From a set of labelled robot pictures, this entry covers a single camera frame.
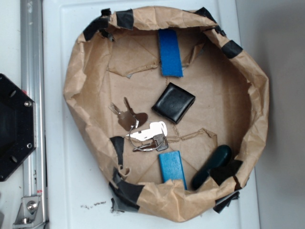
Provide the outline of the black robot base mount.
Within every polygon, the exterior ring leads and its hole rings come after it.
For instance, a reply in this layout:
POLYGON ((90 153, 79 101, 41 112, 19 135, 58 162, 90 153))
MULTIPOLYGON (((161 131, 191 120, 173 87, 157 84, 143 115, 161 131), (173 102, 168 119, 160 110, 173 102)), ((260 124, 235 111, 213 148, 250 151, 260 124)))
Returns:
POLYGON ((35 102, 0 75, 0 180, 6 181, 36 148, 35 102))

